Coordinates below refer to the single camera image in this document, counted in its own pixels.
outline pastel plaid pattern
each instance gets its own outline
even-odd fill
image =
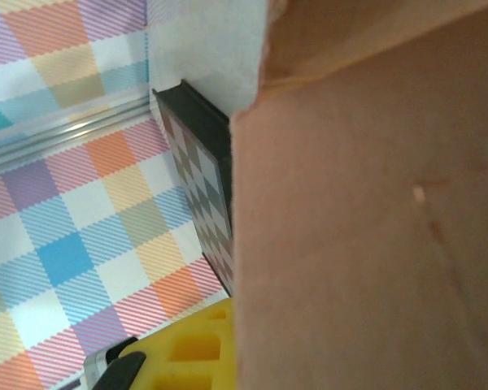
[[[174,170],[144,115],[0,175],[0,389],[54,387],[225,296]]]
[[[0,0],[0,130],[147,94],[145,26],[146,0]]]

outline plaid paper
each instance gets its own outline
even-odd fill
[[[147,95],[145,25],[145,0],[0,0],[0,130]]]
[[[222,297],[149,115],[0,175],[0,389]]]

